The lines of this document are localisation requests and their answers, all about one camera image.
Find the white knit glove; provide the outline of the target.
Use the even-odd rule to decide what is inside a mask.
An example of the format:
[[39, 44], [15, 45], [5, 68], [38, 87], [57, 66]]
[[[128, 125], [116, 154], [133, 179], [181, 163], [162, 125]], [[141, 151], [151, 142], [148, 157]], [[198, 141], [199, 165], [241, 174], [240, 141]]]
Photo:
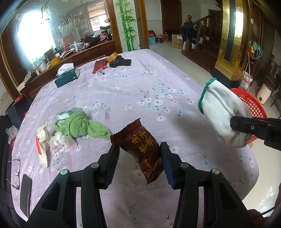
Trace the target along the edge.
[[234, 116], [251, 118], [252, 114], [247, 105], [216, 78], [205, 84], [198, 109], [207, 118], [220, 142], [234, 148], [247, 145], [250, 134], [232, 130], [230, 120]]

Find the white plastic bag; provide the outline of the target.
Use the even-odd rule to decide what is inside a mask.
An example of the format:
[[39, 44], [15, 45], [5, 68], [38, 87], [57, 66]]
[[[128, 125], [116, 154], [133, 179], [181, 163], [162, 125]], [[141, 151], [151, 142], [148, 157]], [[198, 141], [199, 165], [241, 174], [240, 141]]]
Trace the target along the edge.
[[56, 132], [49, 140], [49, 146], [51, 152], [57, 152], [62, 147], [68, 150], [75, 149], [78, 145], [74, 139], [65, 135], [63, 132]]

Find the red white wet wipe pack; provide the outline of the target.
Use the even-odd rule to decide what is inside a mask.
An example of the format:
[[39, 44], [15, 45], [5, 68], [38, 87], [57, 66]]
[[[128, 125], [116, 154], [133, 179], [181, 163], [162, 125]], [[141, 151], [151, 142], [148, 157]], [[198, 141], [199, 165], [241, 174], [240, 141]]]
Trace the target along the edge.
[[39, 156], [40, 164], [44, 167], [48, 167], [48, 158], [47, 158], [47, 147], [49, 145], [50, 134], [45, 125], [40, 126], [35, 135], [35, 142], [37, 153]]

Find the green towel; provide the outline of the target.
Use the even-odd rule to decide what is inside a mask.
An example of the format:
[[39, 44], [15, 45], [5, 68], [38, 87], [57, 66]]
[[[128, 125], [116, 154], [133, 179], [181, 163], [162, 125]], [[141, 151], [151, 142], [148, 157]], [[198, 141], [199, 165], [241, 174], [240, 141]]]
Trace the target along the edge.
[[89, 119], [87, 114], [78, 110], [73, 112], [62, 122], [57, 120], [54, 124], [56, 132], [62, 132], [70, 138], [88, 135], [92, 138], [110, 139], [111, 131], [105, 125]]

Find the brown snack wrapper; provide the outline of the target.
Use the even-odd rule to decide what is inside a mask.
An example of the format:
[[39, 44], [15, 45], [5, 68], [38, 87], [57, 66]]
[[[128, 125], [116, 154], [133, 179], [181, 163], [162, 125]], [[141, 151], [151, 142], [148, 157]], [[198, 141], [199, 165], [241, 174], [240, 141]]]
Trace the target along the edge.
[[147, 184], [157, 180], [163, 172], [160, 146], [139, 118], [111, 135], [110, 141], [133, 156]]

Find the red plastic mesh basket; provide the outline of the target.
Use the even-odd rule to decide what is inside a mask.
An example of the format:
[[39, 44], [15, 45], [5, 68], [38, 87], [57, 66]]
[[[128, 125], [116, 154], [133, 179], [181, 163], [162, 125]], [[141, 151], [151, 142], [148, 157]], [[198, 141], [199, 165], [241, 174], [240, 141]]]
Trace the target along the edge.
[[[250, 93], [246, 92], [245, 90], [239, 89], [239, 88], [232, 88], [231, 91], [235, 95], [237, 95], [239, 97], [239, 99], [242, 100], [242, 102], [244, 102], [246, 104], [246, 106], [250, 110], [252, 118], [269, 120], [267, 118], [267, 114], [264, 111], [264, 108], [262, 107], [262, 105]], [[234, 121], [231, 120], [231, 129], [235, 131], [236, 128], [237, 128], [236, 124], [234, 123]], [[264, 139], [257, 137], [255, 134], [252, 134], [247, 142], [249, 144], [250, 142], [254, 142], [258, 138], [264, 141]]]

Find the black smartphone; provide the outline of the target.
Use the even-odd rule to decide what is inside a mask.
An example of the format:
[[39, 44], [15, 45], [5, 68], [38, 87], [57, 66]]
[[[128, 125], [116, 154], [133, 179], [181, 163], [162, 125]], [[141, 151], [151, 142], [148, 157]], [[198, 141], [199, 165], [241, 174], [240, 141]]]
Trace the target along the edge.
[[20, 193], [20, 209], [26, 217], [30, 216], [32, 179], [26, 174], [22, 177]]

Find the white cylindrical stool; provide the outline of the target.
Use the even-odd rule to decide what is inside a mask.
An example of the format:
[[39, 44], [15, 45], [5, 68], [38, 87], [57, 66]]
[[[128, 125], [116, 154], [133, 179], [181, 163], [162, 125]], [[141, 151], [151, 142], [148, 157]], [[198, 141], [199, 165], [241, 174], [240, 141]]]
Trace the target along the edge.
[[263, 83], [257, 92], [256, 98], [260, 102], [260, 104], [264, 105], [269, 99], [271, 93], [272, 90], [270, 89], [270, 87], [267, 84]]

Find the white plastic bucket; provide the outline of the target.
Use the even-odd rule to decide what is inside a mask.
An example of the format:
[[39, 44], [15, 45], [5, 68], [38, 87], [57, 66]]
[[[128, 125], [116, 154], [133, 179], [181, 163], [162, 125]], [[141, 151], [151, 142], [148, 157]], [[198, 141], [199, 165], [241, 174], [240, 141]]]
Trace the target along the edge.
[[239, 88], [249, 92], [252, 82], [252, 76], [248, 72], [244, 71]]

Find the broom and dustpan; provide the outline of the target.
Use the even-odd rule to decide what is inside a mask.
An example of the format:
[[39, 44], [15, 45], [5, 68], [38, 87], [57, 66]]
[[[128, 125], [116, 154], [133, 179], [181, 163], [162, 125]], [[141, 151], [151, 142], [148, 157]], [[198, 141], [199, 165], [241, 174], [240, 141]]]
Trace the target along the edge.
[[246, 72], [248, 72], [250, 74], [250, 65], [253, 64], [251, 61], [250, 61], [250, 54], [248, 52], [248, 60], [247, 60], [247, 64], [246, 64], [246, 67], [245, 67], [245, 70]]

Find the golden pillar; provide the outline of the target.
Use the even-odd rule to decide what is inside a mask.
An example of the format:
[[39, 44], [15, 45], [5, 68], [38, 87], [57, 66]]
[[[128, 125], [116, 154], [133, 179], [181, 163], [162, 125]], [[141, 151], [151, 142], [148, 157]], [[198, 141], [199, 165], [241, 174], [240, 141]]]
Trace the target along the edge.
[[250, 1], [222, 2], [221, 42], [212, 76], [228, 88], [239, 87], [243, 77], [252, 35], [251, 13]]

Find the cardboard carton on floor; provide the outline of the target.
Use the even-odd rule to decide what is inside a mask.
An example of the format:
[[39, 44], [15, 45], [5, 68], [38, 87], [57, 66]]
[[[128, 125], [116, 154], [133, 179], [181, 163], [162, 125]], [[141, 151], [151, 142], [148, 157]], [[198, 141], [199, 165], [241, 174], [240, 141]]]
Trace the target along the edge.
[[183, 39], [179, 34], [172, 34], [172, 47], [182, 50]]

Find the green tissue box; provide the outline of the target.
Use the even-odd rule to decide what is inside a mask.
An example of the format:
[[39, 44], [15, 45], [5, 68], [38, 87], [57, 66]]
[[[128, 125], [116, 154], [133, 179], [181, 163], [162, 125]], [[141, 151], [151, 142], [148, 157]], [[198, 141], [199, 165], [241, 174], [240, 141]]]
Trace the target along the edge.
[[73, 63], [63, 64], [59, 69], [55, 77], [55, 85], [57, 88], [62, 87], [76, 79], [80, 75], [80, 70]]

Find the yellow tape roll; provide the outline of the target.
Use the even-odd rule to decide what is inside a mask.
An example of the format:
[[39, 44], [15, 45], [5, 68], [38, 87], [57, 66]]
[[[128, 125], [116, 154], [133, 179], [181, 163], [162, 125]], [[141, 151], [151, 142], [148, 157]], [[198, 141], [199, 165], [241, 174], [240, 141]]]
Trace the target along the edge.
[[114, 52], [114, 53], [112, 53], [109, 57], [106, 58], [106, 61], [107, 61], [108, 63], [111, 63], [111, 62], [114, 61], [118, 56], [119, 56], [119, 55], [118, 55], [116, 52]]

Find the purple frame eyeglasses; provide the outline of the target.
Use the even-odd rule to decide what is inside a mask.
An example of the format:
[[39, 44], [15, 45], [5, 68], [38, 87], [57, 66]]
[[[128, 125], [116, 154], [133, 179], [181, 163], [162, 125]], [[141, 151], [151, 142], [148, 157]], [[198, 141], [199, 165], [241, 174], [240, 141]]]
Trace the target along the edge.
[[19, 159], [12, 159], [8, 161], [8, 164], [11, 165], [11, 180], [8, 180], [8, 183], [11, 187], [15, 188], [16, 190], [20, 189], [20, 171], [21, 171], [21, 161]]

